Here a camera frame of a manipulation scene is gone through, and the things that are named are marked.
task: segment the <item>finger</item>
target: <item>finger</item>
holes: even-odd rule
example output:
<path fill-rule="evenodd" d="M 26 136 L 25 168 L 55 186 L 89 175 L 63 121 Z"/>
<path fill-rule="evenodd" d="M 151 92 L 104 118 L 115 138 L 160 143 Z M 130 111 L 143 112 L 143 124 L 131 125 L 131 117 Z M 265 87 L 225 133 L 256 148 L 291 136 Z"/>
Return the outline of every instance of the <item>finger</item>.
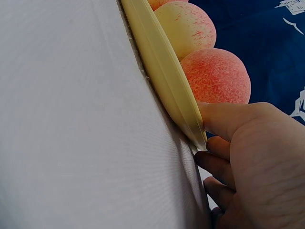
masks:
<path fill-rule="evenodd" d="M 230 143 L 221 137 L 209 138 L 206 148 L 210 153 L 230 161 Z"/>
<path fill-rule="evenodd" d="M 251 105 L 198 103 L 205 129 L 228 142 L 238 128 L 254 119 L 248 106 Z"/>
<path fill-rule="evenodd" d="M 229 207 L 235 192 L 214 177 L 208 177 L 203 183 L 206 193 L 225 211 Z"/>
<path fill-rule="evenodd" d="M 194 158 L 198 166 L 211 173 L 213 177 L 226 184 L 229 188 L 236 190 L 229 161 L 204 151 L 199 151 L 196 153 Z"/>

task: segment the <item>white fabric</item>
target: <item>white fabric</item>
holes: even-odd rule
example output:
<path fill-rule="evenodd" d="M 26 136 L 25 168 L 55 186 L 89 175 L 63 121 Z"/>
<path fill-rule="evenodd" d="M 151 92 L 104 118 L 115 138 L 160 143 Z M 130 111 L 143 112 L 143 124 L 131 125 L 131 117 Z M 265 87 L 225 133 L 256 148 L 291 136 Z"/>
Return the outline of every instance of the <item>white fabric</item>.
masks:
<path fill-rule="evenodd" d="M 116 1 L 0 1 L 0 228 L 208 228 Z"/>

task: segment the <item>hand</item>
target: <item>hand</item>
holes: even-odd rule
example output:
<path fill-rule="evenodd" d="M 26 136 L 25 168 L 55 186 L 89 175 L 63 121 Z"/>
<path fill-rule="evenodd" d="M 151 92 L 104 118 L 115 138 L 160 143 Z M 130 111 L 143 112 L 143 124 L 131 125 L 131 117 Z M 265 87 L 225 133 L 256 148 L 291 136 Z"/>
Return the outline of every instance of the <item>hand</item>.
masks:
<path fill-rule="evenodd" d="M 304 229 L 305 127 L 266 103 L 199 108 L 217 135 L 195 155 L 213 175 L 204 187 L 223 212 L 216 228 Z"/>

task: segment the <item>knuckle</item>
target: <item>knuckle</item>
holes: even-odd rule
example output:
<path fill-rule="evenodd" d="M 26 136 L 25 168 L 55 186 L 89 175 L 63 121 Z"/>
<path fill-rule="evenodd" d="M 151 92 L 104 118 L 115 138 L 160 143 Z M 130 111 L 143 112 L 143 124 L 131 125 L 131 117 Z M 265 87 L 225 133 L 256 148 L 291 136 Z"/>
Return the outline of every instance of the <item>knuckle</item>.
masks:
<path fill-rule="evenodd" d="M 272 115 L 277 108 L 270 103 L 255 103 L 251 105 L 251 113 L 255 118 L 266 117 Z"/>

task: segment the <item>fingernail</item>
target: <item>fingernail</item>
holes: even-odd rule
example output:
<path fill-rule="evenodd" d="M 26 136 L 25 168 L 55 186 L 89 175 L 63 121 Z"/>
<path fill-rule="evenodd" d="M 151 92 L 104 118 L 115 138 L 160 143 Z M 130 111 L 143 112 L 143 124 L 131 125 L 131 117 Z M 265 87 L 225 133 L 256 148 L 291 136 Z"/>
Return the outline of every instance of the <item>fingernail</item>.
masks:
<path fill-rule="evenodd" d="M 197 101 L 198 106 L 208 105 L 209 103 Z"/>

